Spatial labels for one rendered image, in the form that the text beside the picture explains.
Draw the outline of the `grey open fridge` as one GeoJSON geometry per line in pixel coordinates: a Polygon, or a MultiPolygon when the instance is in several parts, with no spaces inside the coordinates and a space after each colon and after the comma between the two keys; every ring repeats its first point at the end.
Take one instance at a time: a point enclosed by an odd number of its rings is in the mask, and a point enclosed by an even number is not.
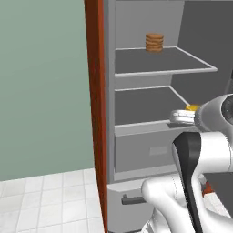
{"type": "Polygon", "coordinates": [[[233,92],[233,0],[104,0],[107,233],[152,215],[149,177],[177,171],[172,111],[233,92]]]}

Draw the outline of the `grey fridge crisper drawer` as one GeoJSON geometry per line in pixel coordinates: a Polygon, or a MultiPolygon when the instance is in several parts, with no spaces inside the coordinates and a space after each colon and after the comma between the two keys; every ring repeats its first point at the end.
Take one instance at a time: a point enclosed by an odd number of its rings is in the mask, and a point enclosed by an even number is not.
{"type": "Polygon", "coordinates": [[[179,134],[168,130],[116,137],[116,172],[173,164],[171,145],[179,134]]]}

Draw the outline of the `grey fridge freezer drawer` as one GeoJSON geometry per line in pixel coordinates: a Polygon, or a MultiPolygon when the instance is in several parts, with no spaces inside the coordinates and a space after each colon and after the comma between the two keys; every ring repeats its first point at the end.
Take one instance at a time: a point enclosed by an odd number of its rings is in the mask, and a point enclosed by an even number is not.
{"type": "Polygon", "coordinates": [[[110,184],[107,186],[107,226],[111,233],[128,233],[140,230],[151,218],[153,207],[148,203],[123,205],[124,195],[142,197],[143,179],[110,184]]]}

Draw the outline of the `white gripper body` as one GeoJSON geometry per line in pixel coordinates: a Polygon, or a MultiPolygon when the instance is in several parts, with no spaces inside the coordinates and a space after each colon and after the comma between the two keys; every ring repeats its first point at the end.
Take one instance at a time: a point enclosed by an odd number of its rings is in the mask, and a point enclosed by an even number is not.
{"type": "Polygon", "coordinates": [[[195,112],[190,110],[174,110],[171,112],[170,121],[179,124],[193,124],[195,112]]]}

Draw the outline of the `red-brown wooden side panel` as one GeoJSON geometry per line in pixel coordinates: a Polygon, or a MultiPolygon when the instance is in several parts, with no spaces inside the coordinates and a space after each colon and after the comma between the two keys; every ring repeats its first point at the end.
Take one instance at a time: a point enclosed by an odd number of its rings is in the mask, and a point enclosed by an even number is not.
{"type": "Polygon", "coordinates": [[[84,0],[94,161],[104,232],[107,232],[106,81],[104,0],[84,0]]]}

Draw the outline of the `grey fridge shelf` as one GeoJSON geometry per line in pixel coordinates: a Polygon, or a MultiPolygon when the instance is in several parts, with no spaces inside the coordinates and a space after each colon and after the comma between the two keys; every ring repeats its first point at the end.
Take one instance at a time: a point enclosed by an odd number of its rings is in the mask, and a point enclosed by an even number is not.
{"type": "Polygon", "coordinates": [[[208,62],[190,54],[178,46],[166,46],[159,53],[145,48],[123,48],[116,50],[116,77],[159,76],[217,72],[208,62]]]}
{"type": "Polygon", "coordinates": [[[170,138],[183,131],[196,131],[192,125],[169,120],[173,110],[184,109],[186,105],[186,100],[169,86],[116,91],[115,137],[170,138]]]}

